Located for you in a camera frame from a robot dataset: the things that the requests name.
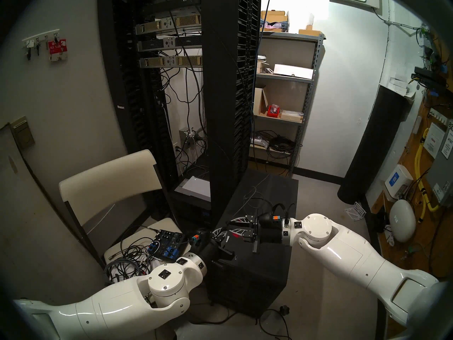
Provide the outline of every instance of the sticker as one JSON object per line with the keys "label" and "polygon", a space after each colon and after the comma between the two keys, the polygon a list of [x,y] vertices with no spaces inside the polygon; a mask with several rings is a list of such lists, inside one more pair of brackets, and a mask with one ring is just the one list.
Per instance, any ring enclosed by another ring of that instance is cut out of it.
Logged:
{"label": "sticker", "polygon": [[452,151],[453,147],[453,130],[448,131],[447,139],[442,148],[442,154],[445,156],[446,159],[450,156],[450,152]]}
{"label": "sticker", "polygon": [[395,174],[392,176],[392,179],[390,179],[389,181],[389,184],[390,186],[393,186],[395,185],[396,181],[398,180],[400,176],[398,175],[398,173],[395,172]]}
{"label": "sticker", "polygon": [[436,183],[436,185],[434,185],[433,191],[434,191],[434,194],[437,197],[437,201],[439,201],[439,202],[442,201],[442,199],[443,199],[443,191],[439,187],[439,184]]}
{"label": "sticker", "polygon": [[424,148],[429,152],[429,154],[436,158],[437,153],[440,149],[440,144],[445,135],[445,131],[439,128],[436,124],[431,123],[429,127],[428,135],[426,136]]}

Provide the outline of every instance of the yellow cable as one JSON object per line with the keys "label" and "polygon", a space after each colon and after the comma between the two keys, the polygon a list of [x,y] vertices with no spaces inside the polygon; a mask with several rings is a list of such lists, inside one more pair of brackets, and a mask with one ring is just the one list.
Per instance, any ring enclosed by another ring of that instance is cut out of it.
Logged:
{"label": "yellow cable", "polygon": [[[418,165],[420,165],[420,157],[423,149],[423,142],[420,142],[420,145],[418,146],[417,153],[415,154],[415,160],[414,160],[414,170],[415,170],[415,177],[416,180],[420,178],[420,168]],[[420,215],[420,218],[418,218],[417,223],[421,223],[423,221],[423,218],[425,217],[426,213],[426,202],[423,200],[423,209],[422,209],[422,214]]]}
{"label": "yellow cable", "polygon": [[[415,163],[414,163],[414,169],[415,169],[415,175],[418,179],[420,179],[421,175],[420,175],[420,160],[421,160],[421,154],[422,154],[422,150],[423,150],[423,144],[425,142],[425,139],[428,135],[428,131],[429,131],[429,128],[426,128],[424,133],[423,133],[423,136],[422,136],[422,141],[420,142],[420,145],[418,146],[418,150],[417,150],[417,154],[415,155]],[[428,206],[428,209],[430,210],[430,212],[435,212],[439,209],[439,205],[435,206],[435,207],[432,207],[431,206],[431,203],[429,201],[429,198],[428,198],[428,195],[426,194],[426,189],[425,187],[423,186],[423,181],[422,179],[420,179],[418,181],[418,189],[420,190],[420,192],[422,193],[423,195],[423,198],[424,198],[424,203],[423,203],[423,211],[425,211],[425,206]]]}

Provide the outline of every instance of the key tag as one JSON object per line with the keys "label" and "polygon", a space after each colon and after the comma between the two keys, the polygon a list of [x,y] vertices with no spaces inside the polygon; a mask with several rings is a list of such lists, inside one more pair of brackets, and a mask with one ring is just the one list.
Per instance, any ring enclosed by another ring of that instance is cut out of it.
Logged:
{"label": "key tag", "polygon": [[67,59],[66,39],[58,40],[58,34],[55,34],[53,41],[48,42],[50,60],[52,62],[62,61]]}

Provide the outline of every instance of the cardboard box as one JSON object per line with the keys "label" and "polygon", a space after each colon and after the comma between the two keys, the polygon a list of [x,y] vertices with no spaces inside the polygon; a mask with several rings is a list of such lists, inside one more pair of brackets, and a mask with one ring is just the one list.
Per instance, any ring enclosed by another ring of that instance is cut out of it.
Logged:
{"label": "cardboard box", "polygon": [[253,114],[259,116],[261,113],[266,113],[269,103],[267,102],[264,89],[255,87],[255,98],[253,100]]}
{"label": "cardboard box", "polygon": [[[261,19],[264,19],[265,15],[266,15],[266,11],[262,10]],[[286,15],[286,12],[284,10],[268,10],[267,16],[266,16],[266,21],[268,23],[285,22],[285,21],[288,21],[288,16]],[[281,29],[281,28],[277,28],[277,29],[264,28],[264,31],[273,31],[275,33],[281,33],[281,32],[283,32],[283,29]]]}
{"label": "cardboard box", "polygon": [[302,123],[302,119],[303,119],[302,112],[281,110],[280,114],[281,114],[281,116],[280,116],[281,119],[284,119],[287,121],[296,121],[297,123]]}
{"label": "cardboard box", "polygon": [[[266,11],[262,10],[261,11],[261,19],[264,19],[265,15],[266,15]],[[268,10],[267,11],[267,16],[269,17],[270,15],[284,15],[284,16],[286,16],[286,12],[284,10]]]}
{"label": "cardboard box", "polygon": [[313,27],[311,29],[299,29],[299,34],[301,34],[301,35],[319,36],[319,34],[322,33],[319,30],[312,30],[312,29],[313,29]]}
{"label": "cardboard box", "polygon": [[298,77],[304,79],[312,79],[313,69],[289,66],[285,64],[276,64],[274,67],[274,74],[281,74],[290,77]]}

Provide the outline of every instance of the electrical box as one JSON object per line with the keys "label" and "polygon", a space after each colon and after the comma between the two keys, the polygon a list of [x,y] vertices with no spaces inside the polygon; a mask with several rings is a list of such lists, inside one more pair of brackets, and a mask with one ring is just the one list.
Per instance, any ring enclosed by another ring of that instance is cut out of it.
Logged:
{"label": "electrical box", "polygon": [[431,186],[434,195],[440,205],[450,207],[453,203],[453,129],[445,132],[445,136],[439,147],[439,153],[426,174],[426,180]]}
{"label": "electrical box", "polygon": [[399,199],[412,181],[412,176],[406,167],[396,165],[395,170],[386,180],[386,188],[391,197]]}

